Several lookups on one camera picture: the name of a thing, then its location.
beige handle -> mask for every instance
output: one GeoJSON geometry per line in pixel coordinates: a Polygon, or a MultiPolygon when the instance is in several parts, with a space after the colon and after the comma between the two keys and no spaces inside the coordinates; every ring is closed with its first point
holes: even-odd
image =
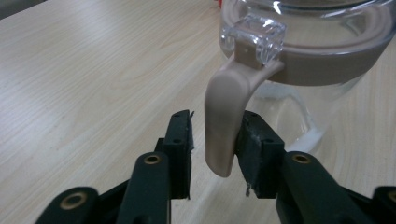
{"type": "Polygon", "coordinates": [[[216,175],[230,175],[234,142],[251,95],[283,67],[282,62],[271,61],[255,70],[232,56],[209,81],[205,96],[205,155],[216,175]]]}

clear plastic hinge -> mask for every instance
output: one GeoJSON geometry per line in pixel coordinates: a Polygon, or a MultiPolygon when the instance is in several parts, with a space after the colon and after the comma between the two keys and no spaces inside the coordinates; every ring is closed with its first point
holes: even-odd
{"type": "Polygon", "coordinates": [[[286,25],[263,17],[247,15],[234,27],[223,30],[225,47],[234,52],[235,60],[260,69],[282,50],[286,25]]]}

glass kettle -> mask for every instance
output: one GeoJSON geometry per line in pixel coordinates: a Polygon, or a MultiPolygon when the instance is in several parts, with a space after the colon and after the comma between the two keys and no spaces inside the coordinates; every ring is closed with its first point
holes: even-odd
{"type": "Polygon", "coordinates": [[[229,57],[205,97],[206,162],[233,165],[245,109],[286,150],[309,152],[396,32],[396,1],[225,0],[219,43],[229,57]]]}

light wood tabletop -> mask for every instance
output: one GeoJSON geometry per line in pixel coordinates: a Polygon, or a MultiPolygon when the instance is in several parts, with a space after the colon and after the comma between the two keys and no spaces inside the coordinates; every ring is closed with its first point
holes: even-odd
{"type": "MultiPolygon", "coordinates": [[[[275,201],[245,196],[205,164],[204,98],[224,63],[210,0],[50,0],[0,21],[0,222],[34,223],[66,189],[128,179],[192,119],[191,199],[173,223],[278,223],[275,201]]],[[[314,155],[342,186],[396,185],[396,41],[357,85],[314,155]]]]}

wooden table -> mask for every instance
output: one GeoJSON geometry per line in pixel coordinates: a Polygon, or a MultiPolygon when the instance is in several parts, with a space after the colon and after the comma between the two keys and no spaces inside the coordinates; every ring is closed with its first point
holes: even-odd
{"type": "MultiPolygon", "coordinates": [[[[208,0],[51,0],[0,21],[0,222],[33,223],[60,192],[100,193],[130,177],[170,116],[195,111],[191,200],[173,223],[277,223],[205,164],[204,96],[223,63],[208,0]]],[[[363,78],[315,156],[370,196],[396,185],[396,41],[363,78]]]]}

